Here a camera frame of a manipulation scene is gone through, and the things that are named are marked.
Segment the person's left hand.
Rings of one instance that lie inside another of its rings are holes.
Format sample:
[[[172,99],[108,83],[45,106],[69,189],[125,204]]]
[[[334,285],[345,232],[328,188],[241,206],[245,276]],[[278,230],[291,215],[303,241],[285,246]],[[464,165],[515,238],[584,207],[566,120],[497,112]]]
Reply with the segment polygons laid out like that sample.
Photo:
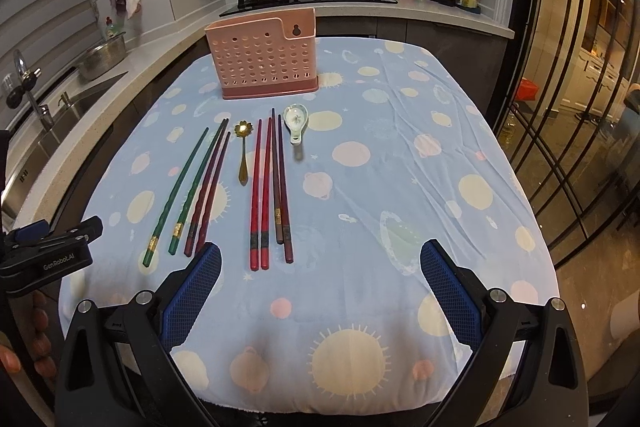
[[[6,325],[2,325],[2,332],[9,338],[1,341],[1,363],[16,376],[26,369],[25,362],[28,362],[52,386],[58,376],[58,367],[52,357],[53,345],[49,338],[49,308],[50,299],[39,289],[8,301],[6,319],[15,325],[16,333],[10,334]]]

